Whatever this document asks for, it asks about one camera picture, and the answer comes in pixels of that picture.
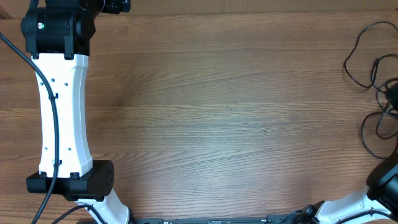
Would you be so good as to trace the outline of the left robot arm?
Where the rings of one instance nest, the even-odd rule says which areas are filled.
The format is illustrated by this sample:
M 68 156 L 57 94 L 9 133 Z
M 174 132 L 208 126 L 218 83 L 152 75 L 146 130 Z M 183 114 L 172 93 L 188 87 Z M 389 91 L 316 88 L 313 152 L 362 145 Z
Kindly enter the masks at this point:
M 95 160 L 86 136 L 85 80 L 98 14 L 129 12 L 129 0 L 30 3 L 21 22 L 40 95 L 42 153 L 26 179 L 30 193 L 63 196 L 95 223 L 132 223 L 131 210 L 113 189 L 114 165 Z

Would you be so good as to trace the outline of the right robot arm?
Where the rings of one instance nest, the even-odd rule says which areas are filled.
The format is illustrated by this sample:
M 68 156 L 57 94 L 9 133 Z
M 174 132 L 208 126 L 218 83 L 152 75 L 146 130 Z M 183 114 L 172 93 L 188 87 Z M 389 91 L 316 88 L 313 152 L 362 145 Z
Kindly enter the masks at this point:
M 308 205 L 292 223 L 367 223 L 380 219 L 397 221 L 397 154 L 376 166 L 365 189 Z

